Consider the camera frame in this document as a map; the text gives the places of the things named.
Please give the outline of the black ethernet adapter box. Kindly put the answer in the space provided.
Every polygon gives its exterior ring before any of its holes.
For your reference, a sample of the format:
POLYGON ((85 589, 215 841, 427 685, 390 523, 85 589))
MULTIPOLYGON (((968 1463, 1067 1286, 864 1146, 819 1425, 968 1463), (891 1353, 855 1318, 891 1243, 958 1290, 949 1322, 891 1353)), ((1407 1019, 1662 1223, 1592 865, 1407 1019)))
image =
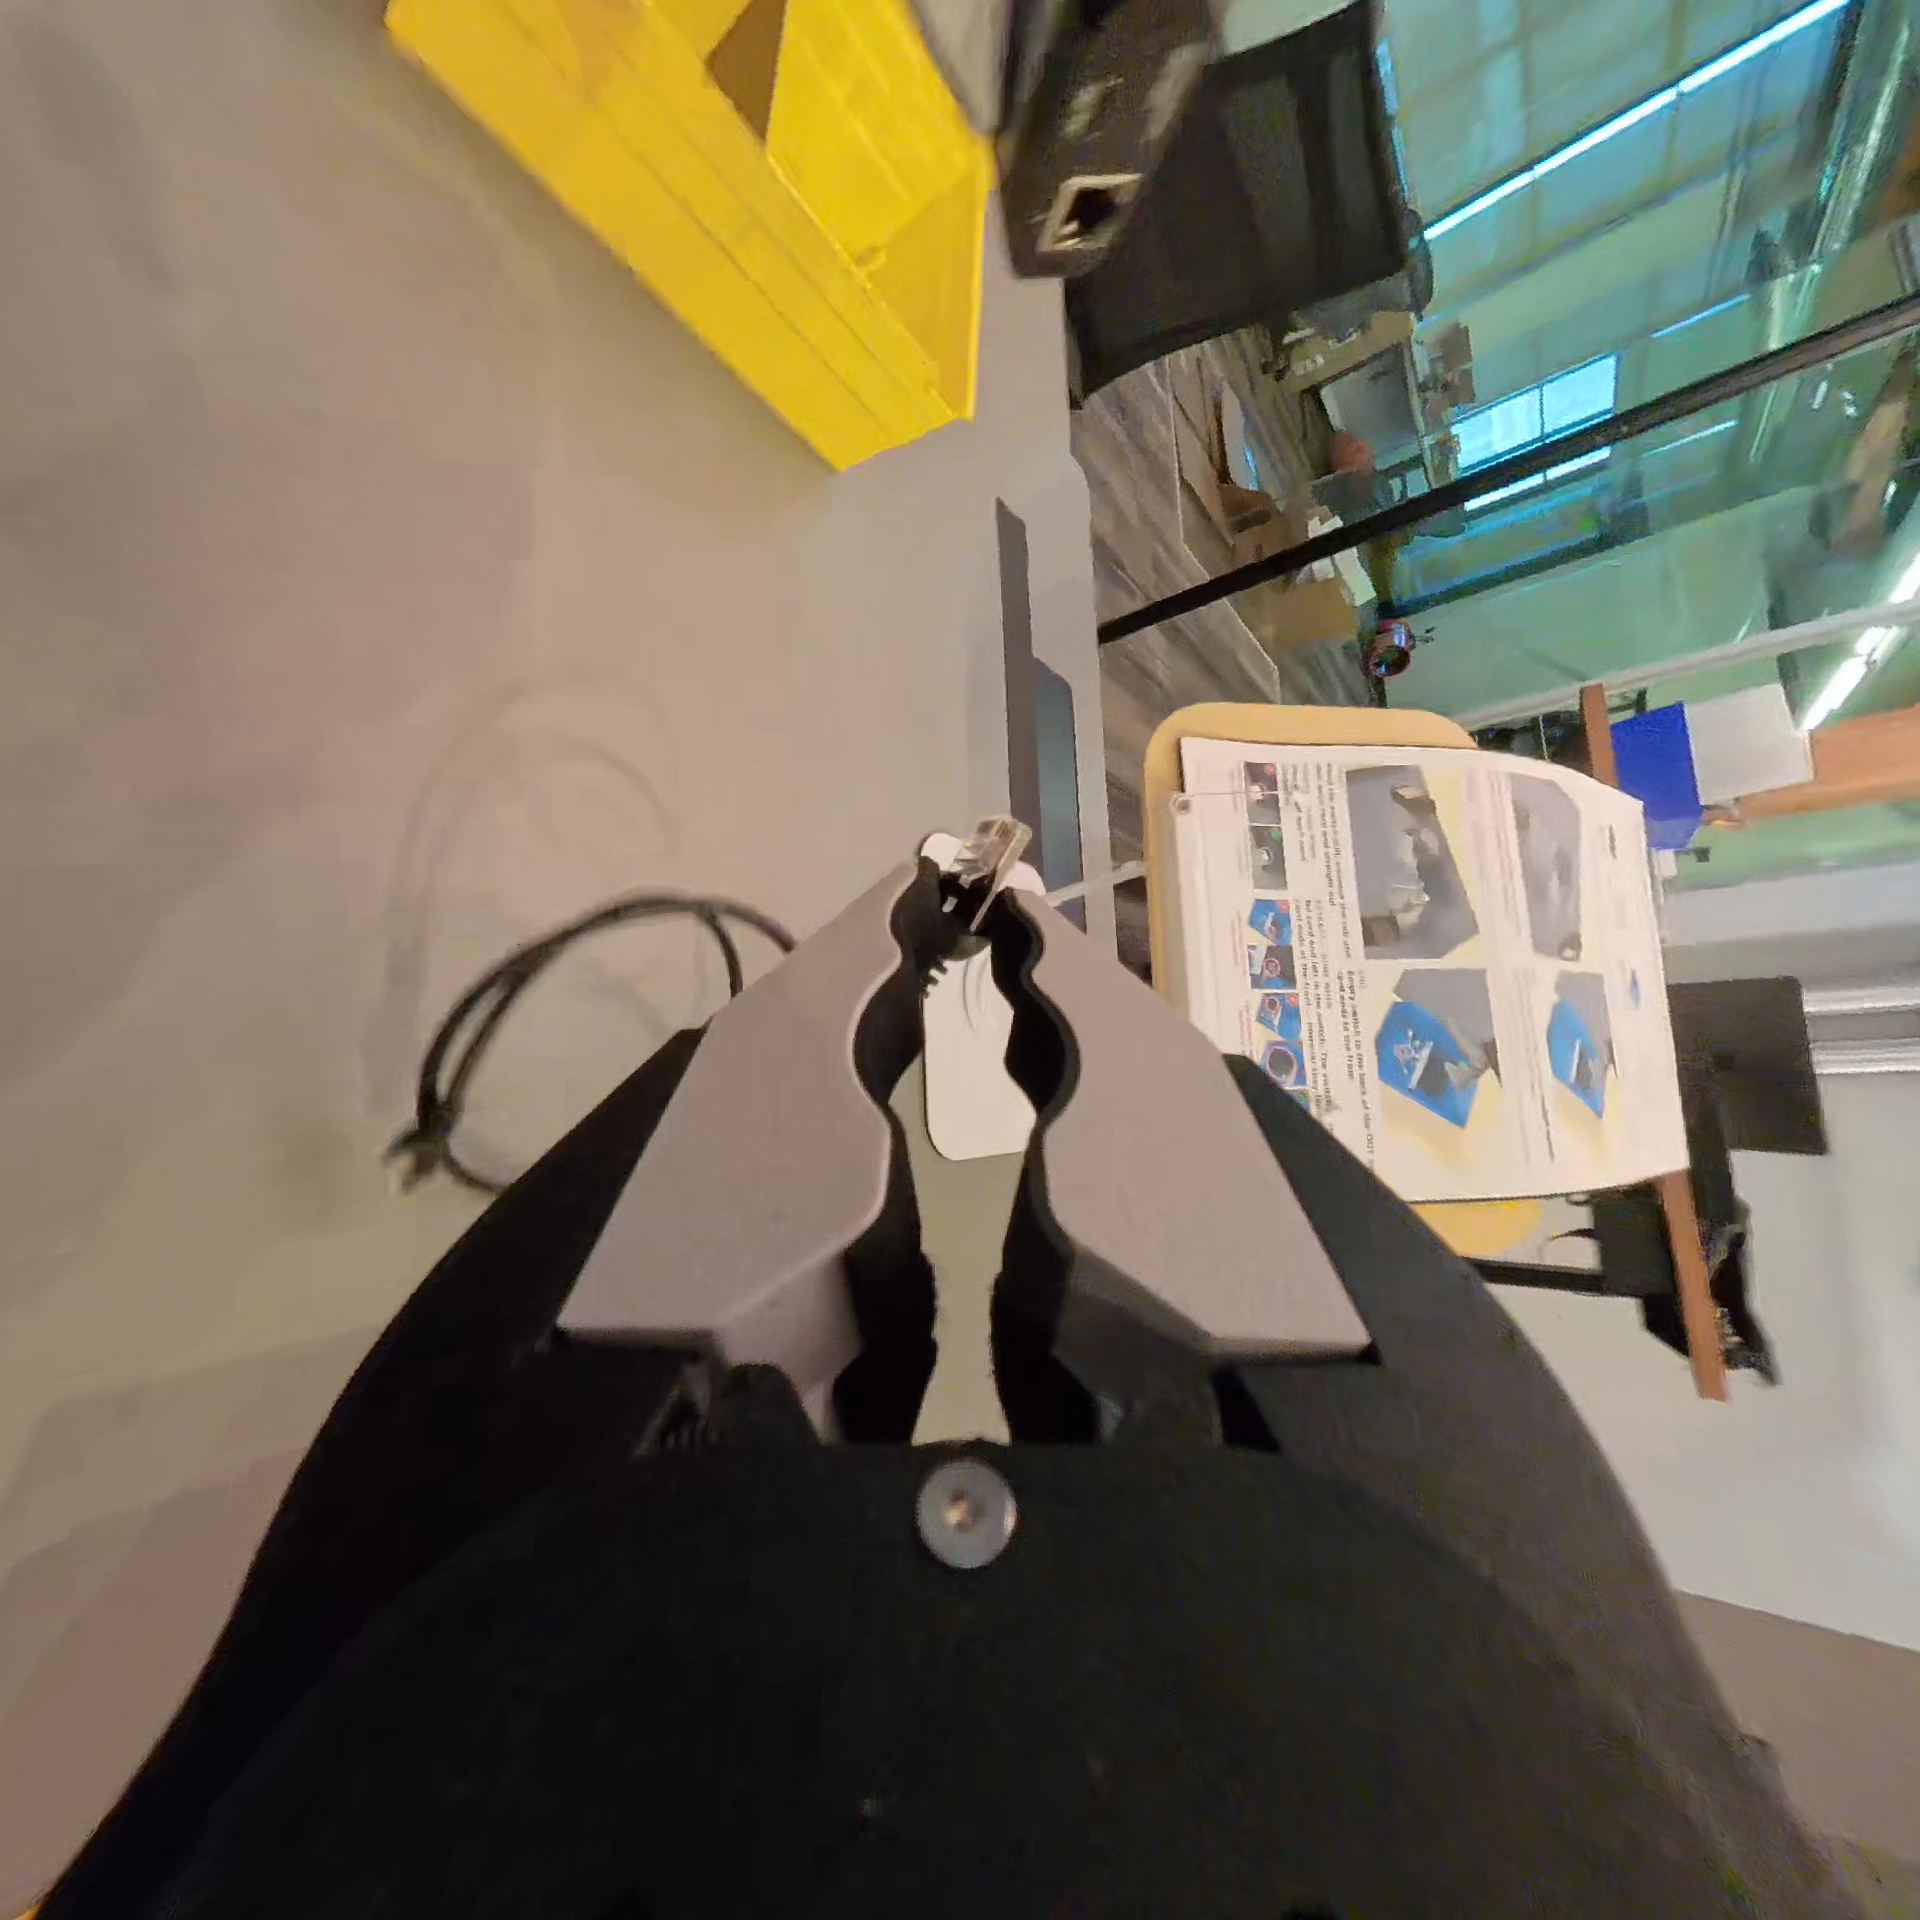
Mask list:
POLYGON ((997 160, 1017 275, 1065 280, 1112 249, 1223 15, 1213 2, 1012 5, 997 160))

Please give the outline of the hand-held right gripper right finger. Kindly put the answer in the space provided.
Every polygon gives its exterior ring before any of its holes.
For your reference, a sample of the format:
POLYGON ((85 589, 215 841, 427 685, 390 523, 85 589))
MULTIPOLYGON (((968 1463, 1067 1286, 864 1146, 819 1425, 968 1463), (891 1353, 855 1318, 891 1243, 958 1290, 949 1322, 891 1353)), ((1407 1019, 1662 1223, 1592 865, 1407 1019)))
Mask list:
POLYGON ((1031 1106, 992 1283, 1021 1447, 1268 1447, 1248 1365, 1369 1331, 1230 1061, 1044 899, 992 905, 1006 1069, 1031 1106))

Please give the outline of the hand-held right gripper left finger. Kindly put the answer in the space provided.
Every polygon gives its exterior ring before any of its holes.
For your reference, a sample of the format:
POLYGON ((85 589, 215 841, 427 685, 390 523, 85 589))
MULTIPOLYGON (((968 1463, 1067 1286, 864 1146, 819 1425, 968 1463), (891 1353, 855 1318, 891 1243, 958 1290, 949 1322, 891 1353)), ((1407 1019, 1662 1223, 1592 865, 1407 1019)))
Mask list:
POLYGON ((823 1438, 862 1339, 847 1249, 884 1209, 891 1112, 857 1073, 857 1029, 918 973, 897 863, 712 1014, 559 1310, 572 1336, 771 1365, 823 1438))

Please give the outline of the black office chair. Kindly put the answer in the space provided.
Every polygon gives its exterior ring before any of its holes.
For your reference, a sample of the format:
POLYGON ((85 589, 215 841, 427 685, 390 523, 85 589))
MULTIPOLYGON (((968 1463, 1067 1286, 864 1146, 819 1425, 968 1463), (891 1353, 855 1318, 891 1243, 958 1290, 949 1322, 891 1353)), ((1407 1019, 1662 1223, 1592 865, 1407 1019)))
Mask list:
POLYGON ((1067 280, 1073 395, 1246 328, 1344 341, 1433 297, 1382 5, 1213 58, 1110 249, 1067 280))

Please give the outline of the light wooden side table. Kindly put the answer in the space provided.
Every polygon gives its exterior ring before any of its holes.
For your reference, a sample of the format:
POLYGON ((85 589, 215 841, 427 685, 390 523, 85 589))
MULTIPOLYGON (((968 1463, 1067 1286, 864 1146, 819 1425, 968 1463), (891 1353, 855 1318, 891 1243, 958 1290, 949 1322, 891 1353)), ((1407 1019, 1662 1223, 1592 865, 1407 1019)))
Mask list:
MULTIPOLYGON (((1143 750, 1143 879, 1153 992, 1183 1007, 1179 960, 1179 886, 1172 872, 1172 803, 1183 790, 1179 746, 1189 736, 1243 737, 1268 750, 1414 750, 1472 752, 1465 727, 1431 710, 1300 703, 1189 703, 1158 721, 1143 750)), ((1416 1203, 1414 1213, 1452 1249, 1472 1262, 1507 1259, 1543 1224, 1543 1203, 1416 1203)))

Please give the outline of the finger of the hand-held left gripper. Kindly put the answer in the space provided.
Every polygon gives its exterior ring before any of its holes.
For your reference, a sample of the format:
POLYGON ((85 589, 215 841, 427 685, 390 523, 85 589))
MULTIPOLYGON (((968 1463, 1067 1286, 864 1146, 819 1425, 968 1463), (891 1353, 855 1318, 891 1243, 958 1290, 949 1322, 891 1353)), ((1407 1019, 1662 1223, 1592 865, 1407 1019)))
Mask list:
POLYGON ((927 54, 972 128, 1009 131, 1049 48, 1049 2, 911 2, 927 54))

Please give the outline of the wooden beam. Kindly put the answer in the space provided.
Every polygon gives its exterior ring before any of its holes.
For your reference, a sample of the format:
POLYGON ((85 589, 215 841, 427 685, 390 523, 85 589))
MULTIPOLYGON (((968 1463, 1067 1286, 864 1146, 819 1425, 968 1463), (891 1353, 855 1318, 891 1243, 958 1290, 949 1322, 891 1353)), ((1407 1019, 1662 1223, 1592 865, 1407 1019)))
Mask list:
POLYGON ((1917 703, 1843 717, 1811 731, 1811 778, 1732 803, 1704 807, 1704 825, 1760 825, 1862 803, 1917 801, 1917 703))

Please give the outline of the black square panel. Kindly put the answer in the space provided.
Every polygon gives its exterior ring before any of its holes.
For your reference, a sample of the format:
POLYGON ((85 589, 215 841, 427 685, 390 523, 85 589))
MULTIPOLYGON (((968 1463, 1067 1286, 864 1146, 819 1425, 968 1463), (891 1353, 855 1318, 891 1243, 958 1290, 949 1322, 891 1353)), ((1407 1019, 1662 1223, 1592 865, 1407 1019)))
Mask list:
POLYGON ((1799 977, 1681 979, 1665 997, 1688 1122, 1729 1151, 1828 1157, 1799 977))

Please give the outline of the black metal pole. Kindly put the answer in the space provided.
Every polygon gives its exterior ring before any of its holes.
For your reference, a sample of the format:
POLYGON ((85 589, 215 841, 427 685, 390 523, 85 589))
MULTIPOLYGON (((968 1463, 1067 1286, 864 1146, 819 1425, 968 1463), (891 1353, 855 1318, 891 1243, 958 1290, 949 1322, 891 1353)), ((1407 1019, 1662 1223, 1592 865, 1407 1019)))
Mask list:
POLYGON ((1102 619, 1095 625, 1095 643, 1103 649, 1140 632, 1151 632, 1169 619, 1221 605, 1255 587, 1300 573, 1320 560, 1335 560, 1371 541, 1414 529, 1428 518, 1465 510, 1491 494, 1524 489, 1533 477, 1545 477, 1550 467, 1582 463, 1595 453, 1611 450, 1622 440, 1640 439, 1724 402, 1742 399, 1750 391, 1776 384, 1783 377, 1796 377, 1865 347, 1901 338, 1916 330, 1916 326, 1917 293, 1899 295, 1795 342, 1750 354, 1729 367, 1696 377, 1620 413, 1576 423, 1560 433, 1535 439, 1495 463, 1465 471, 1443 486, 1431 486, 1427 494, 1404 497, 1358 520, 1344 520, 1332 533, 1296 541, 1263 560, 1230 566, 1203 583, 1102 619))

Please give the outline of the metal rail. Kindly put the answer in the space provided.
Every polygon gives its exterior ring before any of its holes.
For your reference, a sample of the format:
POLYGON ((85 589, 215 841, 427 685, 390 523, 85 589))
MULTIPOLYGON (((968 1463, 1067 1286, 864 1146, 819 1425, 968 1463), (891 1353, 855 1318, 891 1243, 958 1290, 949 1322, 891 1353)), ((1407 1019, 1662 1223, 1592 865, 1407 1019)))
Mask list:
POLYGON ((1917 1006, 1873 1000, 1808 1009, 1808 1039, 1821 1078, 1917 1073, 1917 1006))

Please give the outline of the printed instruction sheet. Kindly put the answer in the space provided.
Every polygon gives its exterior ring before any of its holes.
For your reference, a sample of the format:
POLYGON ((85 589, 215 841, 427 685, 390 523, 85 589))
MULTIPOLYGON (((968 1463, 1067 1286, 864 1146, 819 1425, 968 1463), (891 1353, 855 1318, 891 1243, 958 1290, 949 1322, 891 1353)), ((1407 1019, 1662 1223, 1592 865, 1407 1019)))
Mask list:
POLYGON ((1153 971, 1411 1203, 1688 1160, 1644 807, 1477 746, 1172 750, 1153 971))

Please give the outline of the blue box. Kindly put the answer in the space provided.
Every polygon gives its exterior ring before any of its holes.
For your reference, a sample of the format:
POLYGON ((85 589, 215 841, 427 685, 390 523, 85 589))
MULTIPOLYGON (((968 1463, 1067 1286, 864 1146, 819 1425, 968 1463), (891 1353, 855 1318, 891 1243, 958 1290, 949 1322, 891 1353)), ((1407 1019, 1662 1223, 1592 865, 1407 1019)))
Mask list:
POLYGON ((1617 789, 1644 807, 1652 849, 1686 848, 1704 819, 1685 703, 1631 710, 1611 721, 1617 789))

